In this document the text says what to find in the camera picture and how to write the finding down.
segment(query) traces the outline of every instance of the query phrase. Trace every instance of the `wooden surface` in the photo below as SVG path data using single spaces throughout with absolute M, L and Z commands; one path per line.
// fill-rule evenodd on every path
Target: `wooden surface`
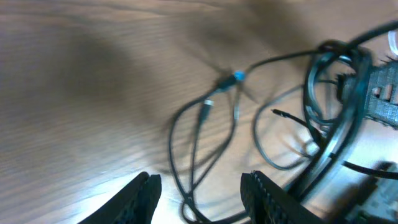
M 396 12 L 388 0 L 0 0 L 0 223 L 76 223 L 144 170 L 162 175 L 153 223 L 181 223 L 165 134 L 173 112 L 219 78 L 208 62 L 242 69 L 325 39 L 349 40 Z M 368 47 L 383 58 L 386 40 Z M 262 102 L 302 83 L 305 62 L 262 68 L 247 84 Z M 214 101 L 199 157 L 228 130 L 228 97 Z M 298 93 L 277 107 L 301 115 L 300 102 Z M 258 106 L 243 99 L 232 146 L 198 189 L 199 208 L 211 219 L 243 209 L 242 172 L 258 169 L 283 185 L 301 169 L 282 172 L 262 160 L 250 129 Z M 177 128 L 181 170 L 195 115 Z M 281 164 L 297 158 L 289 148 L 300 147 L 307 132 L 269 112 L 263 118 L 268 153 Z M 366 123 L 349 160 L 398 162 L 396 139 Z M 342 169 L 305 206 L 324 217 L 362 177 Z

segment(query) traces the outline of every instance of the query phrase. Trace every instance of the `blue wire tip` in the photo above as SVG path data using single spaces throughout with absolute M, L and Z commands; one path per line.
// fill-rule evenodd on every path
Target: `blue wire tip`
M 243 81 L 246 78 L 246 74 L 242 70 L 235 71 L 234 76 L 238 81 Z

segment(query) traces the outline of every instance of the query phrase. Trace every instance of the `brown wooden surface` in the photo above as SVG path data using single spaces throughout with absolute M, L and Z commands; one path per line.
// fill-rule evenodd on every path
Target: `brown wooden surface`
M 325 39 L 349 40 L 396 12 L 388 0 L 0 0 L 0 223 L 76 223 L 144 170 L 162 174 L 153 223 L 180 223 L 165 134 L 173 112 L 219 78 L 206 61 L 242 69 Z M 383 58 L 386 40 L 368 47 Z M 247 84 L 264 101 L 301 83 L 304 62 L 259 69 Z M 199 157 L 228 131 L 228 97 L 214 100 Z M 300 115 L 300 102 L 298 93 L 278 108 Z M 253 147 L 258 106 L 243 98 L 238 134 L 198 189 L 199 208 L 211 219 L 243 209 L 242 172 L 259 169 L 282 185 L 298 171 L 272 169 Z M 195 114 L 187 113 L 176 132 L 181 169 Z M 269 112 L 263 117 L 269 154 L 281 164 L 296 158 L 289 148 L 308 139 L 306 131 Z M 390 150 L 396 139 L 366 123 L 350 160 L 398 161 Z M 342 169 L 306 207 L 327 215 L 361 177 Z

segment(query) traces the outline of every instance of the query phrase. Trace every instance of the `wood grain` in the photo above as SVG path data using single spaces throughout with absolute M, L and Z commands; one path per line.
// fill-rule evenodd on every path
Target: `wood grain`
M 212 67 L 240 69 L 324 39 L 348 40 L 395 16 L 393 1 L 372 0 L 0 1 L 0 223 L 76 223 L 143 170 L 162 175 L 153 223 L 181 223 L 165 134 L 174 111 L 220 77 Z M 378 55 L 387 50 L 385 39 L 368 46 Z M 264 101 L 301 83 L 304 63 L 270 65 L 247 84 Z M 278 108 L 300 114 L 299 96 Z M 228 131 L 228 97 L 214 100 L 199 159 Z M 242 172 L 259 169 L 282 185 L 298 171 L 271 169 L 254 149 L 250 123 L 258 106 L 243 99 L 238 134 L 199 188 L 199 207 L 212 219 L 243 209 Z M 181 170 L 195 115 L 187 113 L 176 132 Z M 308 138 L 269 113 L 261 126 L 267 128 L 263 144 L 280 163 L 296 158 L 289 150 L 300 145 L 295 133 Z M 372 152 L 384 139 L 396 143 L 396 133 L 378 124 L 366 130 L 376 141 L 363 135 L 358 149 Z M 398 161 L 388 150 L 370 156 L 356 149 L 353 156 L 369 166 Z M 328 194 L 306 206 L 327 214 L 361 177 L 342 172 Z

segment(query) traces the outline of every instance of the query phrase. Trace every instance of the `wire bundle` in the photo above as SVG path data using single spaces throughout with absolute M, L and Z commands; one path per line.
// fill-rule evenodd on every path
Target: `wire bundle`
M 257 67 L 263 66 L 271 62 L 277 62 L 281 60 L 287 60 L 291 58 L 301 57 L 305 55 L 311 56 L 311 61 L 308 66 L 305 83 L 303 85 L 296 86 L 289 91 L 279 95 L 272 101 L 262 105 L 252 122 L 252 133 L 253 140 L 263 156 L 263 158 L 271 166 L 280 170 L 289 170 L 305 161 L 310 160 L 310 163 L 306 166 L 305 170 L 298 175 L 298 177 L 289 185 L 287 193 L 296 198 L 299 202 L 302 202 L 309 198 L 310 193 L 313 193 L 316 187 L 319 187 L 327 175 L 332 175 L 335 167 L 344 165 L 355 171 L 373 175 L 376 177 L 383 177 L 388 179 L 398 179 L 398 174 L 393 172 L 385 172 L 380 170 L 368 169 L 361 167 L 349 162 L 345 162 L 345 155 L 349 152 L 350 145 L 353 143 L 359 128 L 361 126 L 362 119 L 364 118 L 364 101 L 366 97 L 366 91 L 369 83 L 369 74 L 372 68 L 371 53 L 359 45 L 364 42 L 373 39 L 379 35 L 385 34 L 390 30 L 398 29 L 398 21 L 392 21 L 384 24 L 383 26 L 377 27 L 370 30 L 363 35 L 353 39 L 351 42 L 343 43 L 336 40 L 329 40 L 321 44 L 318 49 L 298 52 L 281 57 L 274 57 L 267 60 L 260 61 L 251 65 L 245 71 L 237 71 L 235 74 L 221 81 L 214 89 L 204 94 L 201 97 L 187 103 L 180 108 L 172 120 L 172 125 L 169 133 L 169 159 L 170 166 L 173 173 L 173 177 L 177 184 L 177 187 L 182 194 L 183 202 L 181 206 L 181 213 L 184 220 L 187 223 L 234 223 L 246 218 L 246 212 L 240 212 L 231 217 L 224 218 L 219 221 L 211 222 L 204 214 L 202 214 L 196 207 L 195 204 L 195 189 L 203 182 L 203 179 L 207 176 L 209 171 L 214 167 L 217 160 L 222 156 L 227 147 L 229 146 L 238 124 L 239 114 L 239 99 L 241 96 L 242 84 L 244 78 L 252 73 Z M 322 74 L 332 63 L 341 62 L 350 66 L 356 74 L 356 83 L 351 91 L 350 97 L 343 102 L 343 109 L 340 114 L 334 119 L 324 119 L 319 104 L 315 98 L 315 85 L 317 83 L 329 83 L 336 84 L 331 80 L 320 80 L 320 74 Z M 205 159 L 205 161 L 211 161 L 205 171 L 195 181 L 195 154 L 197 150 L 197 143 L 199 140 L 200 130 L 205 122 L 211 109 L 210 98 L 218 93 L 228 91 L 232 86 L 237 86 L 237 92 L 235 96 L 235 102 L 233 106 L 231 116 L 231 127 L 227 138 L 216 147 L 216 149 Z M 305 155 L 305 158 L 299 159 L 287 166 L 279 166 L 270 160 L 262 148 L 258 134 L 257 127 L 261 113 L 277 101 L 285 98 L 291 93 L 303 89 L 303 112 L 305 121 L 292 116 L 283 111 L 274 110 L 275 114 L 280 116 L 291 118 L 294 121 L 305 126 L 310 132 L 314 143 L 318 146 L 319 150 L 312 155 Z M 202 104 L 201 110 L 198 115 L 197 124 L 195 126 L 195 137 L 193 141 L 193 150 L 191 158 L 190 168 L 190 190 L 186 191 L 182 186 L 178 171 L 174 163 L 173 155 L 173 135 L 177 125 L 177 121 L 180 117 L 197 104 Z M 327 132 L 322 134 L 319 129 L 321 127 L 328 127 Z M 190 220 L 185 214 L 185 206 L 188 205 L 190 210 L 195 215 L 196 220 Z

